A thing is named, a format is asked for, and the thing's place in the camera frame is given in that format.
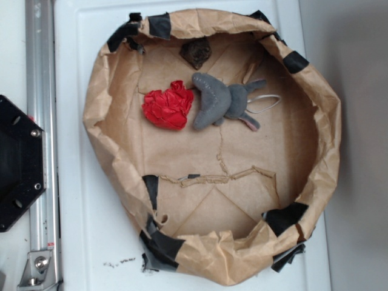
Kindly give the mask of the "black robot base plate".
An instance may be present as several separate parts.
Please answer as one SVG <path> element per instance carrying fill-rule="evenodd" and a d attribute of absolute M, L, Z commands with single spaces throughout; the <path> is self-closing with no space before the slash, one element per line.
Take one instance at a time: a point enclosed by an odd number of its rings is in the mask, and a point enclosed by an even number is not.
<path fill-rule="evenodd" d="M 9 231 L 45 190 L 44 131 L 1 96 L 1 232 Z"/>

